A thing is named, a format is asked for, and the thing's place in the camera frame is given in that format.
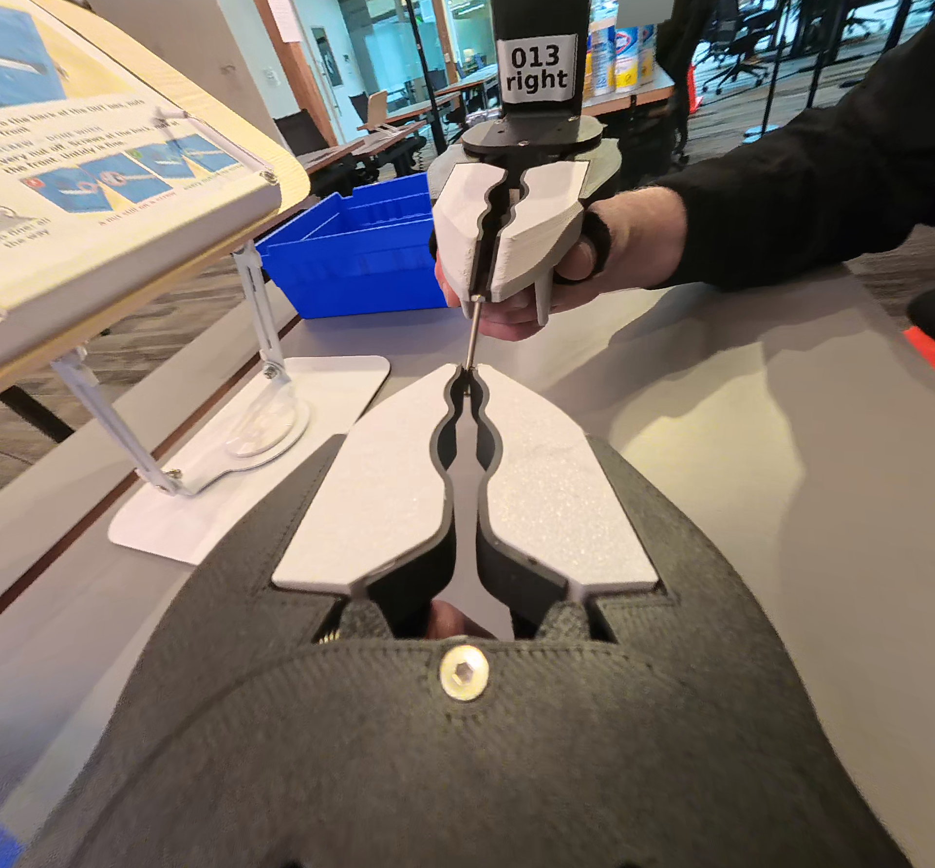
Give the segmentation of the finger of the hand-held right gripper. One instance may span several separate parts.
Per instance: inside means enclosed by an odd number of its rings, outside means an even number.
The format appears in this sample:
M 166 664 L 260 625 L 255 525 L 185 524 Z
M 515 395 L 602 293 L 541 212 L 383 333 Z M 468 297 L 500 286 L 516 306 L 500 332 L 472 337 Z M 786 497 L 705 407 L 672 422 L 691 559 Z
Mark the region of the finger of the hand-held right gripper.
M 492 191 L 506 176 L 505 169 L 492 164 L 457 164 L 433 207 L 437 262 L 459 299 L 471 298 L 482 222 Z
M 537 322 L 547 324 L 554 269 L 580 234 L 580 193 L 589 166 L 588 161 L 556 161 L 522 174 L 522 195 L 497 237 L 491 302 L 501 303 L 531 286 Z

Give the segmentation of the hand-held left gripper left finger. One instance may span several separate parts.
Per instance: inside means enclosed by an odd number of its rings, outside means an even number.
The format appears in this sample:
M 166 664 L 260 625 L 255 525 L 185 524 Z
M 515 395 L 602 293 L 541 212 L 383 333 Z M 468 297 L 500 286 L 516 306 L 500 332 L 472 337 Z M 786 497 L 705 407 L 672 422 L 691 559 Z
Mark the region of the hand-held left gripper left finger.
M 451 580 L 456 546 L 452 423 L 463 388 L 453 363 L 368 410 L 351 428 L 271 581 L 282 590 L 380 606 L 392 627 Z

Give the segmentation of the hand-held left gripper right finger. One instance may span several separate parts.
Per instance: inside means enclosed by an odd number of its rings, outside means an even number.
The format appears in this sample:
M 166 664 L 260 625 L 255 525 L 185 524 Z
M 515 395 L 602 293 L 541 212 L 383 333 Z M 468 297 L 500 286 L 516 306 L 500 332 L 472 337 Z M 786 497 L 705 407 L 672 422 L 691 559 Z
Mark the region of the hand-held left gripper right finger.
M 518 639 L 549 611 L 644 595 L 659 575 L 583 429 L 496 368 L 475 369 L 476 561 Z

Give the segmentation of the person's right forearm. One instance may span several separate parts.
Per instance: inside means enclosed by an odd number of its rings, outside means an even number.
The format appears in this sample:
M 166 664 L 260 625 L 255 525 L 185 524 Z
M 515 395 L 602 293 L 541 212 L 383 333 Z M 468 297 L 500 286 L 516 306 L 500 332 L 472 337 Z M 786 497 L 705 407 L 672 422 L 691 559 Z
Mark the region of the person's right forearm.
M 934 24 L 832 107 L 660 183 L 686 215 L 663 286 L 741 290 L 896 249 L 934 225 Z

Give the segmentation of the person's right hand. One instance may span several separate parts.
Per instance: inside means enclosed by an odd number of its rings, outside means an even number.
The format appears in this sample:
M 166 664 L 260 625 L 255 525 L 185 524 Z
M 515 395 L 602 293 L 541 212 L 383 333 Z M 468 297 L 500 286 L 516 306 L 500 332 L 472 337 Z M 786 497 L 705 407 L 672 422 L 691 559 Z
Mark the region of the person's right hand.
M 584 234 L 557 264 L 555 272 L 572 284 L 554 283 L 550 314 L 565 313 L 597 297 L 664 283 L 679 265 L 686 239 L 684 201 L 664 186 L 650 186 L 596 202 L 587 215 L 608 233 L 610 250 L 602 270 L 595 243 Z M 542 330 L 535 293 L 528 288 L 503 303 L 485 304 L 480 335 L 520 341 Z

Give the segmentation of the blue plastic bin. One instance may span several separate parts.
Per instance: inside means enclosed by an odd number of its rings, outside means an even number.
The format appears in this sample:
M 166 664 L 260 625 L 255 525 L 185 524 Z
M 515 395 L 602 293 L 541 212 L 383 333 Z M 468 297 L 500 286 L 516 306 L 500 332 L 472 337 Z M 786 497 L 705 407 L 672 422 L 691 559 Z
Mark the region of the blue plastic bin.
M 444 309 L 427 173 L 333 193 L 256 244 L 304 319 Z

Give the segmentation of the white document stand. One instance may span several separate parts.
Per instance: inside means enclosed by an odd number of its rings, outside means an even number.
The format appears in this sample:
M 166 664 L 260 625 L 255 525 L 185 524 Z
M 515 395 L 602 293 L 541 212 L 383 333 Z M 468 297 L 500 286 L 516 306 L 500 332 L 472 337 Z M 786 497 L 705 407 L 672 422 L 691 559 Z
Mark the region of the white document stand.
M 264 165 L 280 204 L 246 224 L 232 208 L 131 241 L 120 226 L 76 243 L 2 249 L 2 383 L 51 364 L 134 464 L 144 486 L 115 514 L 112 544 L 196 565 L 247 511 L 331 437 L 347 433 L 387 378 L 379 357 L 284 357 L 257 237 L 310 192 L 298 160 L 114 25 L 65 0 L 33 0 L 181 110 Z M 160 467 L 102 394 L 84 344 L 202 266 L 232 254 L 261 372 Z

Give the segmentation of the black office chair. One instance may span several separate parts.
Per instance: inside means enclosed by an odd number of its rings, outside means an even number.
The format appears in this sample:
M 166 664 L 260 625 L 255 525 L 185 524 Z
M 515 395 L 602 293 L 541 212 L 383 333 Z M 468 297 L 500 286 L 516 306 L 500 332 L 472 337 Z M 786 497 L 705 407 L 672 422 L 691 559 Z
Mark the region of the black office chair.
M 717 4 L 718 0 L 674 0 L 669 19 L 659 27 L 656 60 L 673 81 L 673 92 L 666 104 L 664 119 L 668 140 L 672 142 L 673 168 L 687 163 L 688 70 Z

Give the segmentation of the white paper notice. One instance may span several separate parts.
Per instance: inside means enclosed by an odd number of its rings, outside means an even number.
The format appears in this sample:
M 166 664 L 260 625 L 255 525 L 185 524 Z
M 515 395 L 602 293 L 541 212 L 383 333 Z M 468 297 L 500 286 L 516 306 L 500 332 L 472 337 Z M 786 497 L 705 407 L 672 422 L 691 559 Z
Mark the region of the white paper notice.
M 292 0 L 266 0 L 280 39 L 285 44 L 302 42 L 301 26 Z

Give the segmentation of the printed instruction sheet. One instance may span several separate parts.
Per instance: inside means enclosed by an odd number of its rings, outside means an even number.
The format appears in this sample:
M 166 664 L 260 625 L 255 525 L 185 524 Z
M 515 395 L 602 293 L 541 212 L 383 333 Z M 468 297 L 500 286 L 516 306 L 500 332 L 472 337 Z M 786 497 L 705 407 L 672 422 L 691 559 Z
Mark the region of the printed instruction sheet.
M 264 165 L 33 0 L 1 0 L 2 249 L 281 201 Z

